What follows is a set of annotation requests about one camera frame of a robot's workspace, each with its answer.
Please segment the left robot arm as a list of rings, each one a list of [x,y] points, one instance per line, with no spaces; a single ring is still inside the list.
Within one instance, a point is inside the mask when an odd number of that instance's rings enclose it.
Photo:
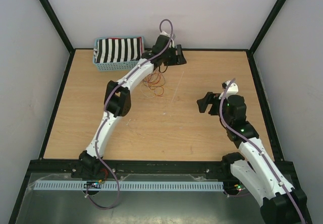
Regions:
[[[115,126],[130,111],[131,92],[141,81],[162,64],[166,67],[185,64],[180,45],[173,37],[161,32],[151,50],[145,51],[138,63],[118,81],[109,81],[106,87],[103,115],[93,139],[79,155],[79,161],[89,177],[99,175],[108,140]]]

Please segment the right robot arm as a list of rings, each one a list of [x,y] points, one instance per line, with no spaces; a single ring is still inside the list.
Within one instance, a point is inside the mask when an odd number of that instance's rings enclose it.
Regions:
[[[236,177],[249,191],[260,207],[265,223],[306,223],[307,196],[296,189],[281,173],[263,146],[255,128],[247,121],[244,97],[208,92],[197,100],[200,113],[211,106],[208,114],[219,116],[228,138],[238,152],[222,158],[221,173],[226,178]]]

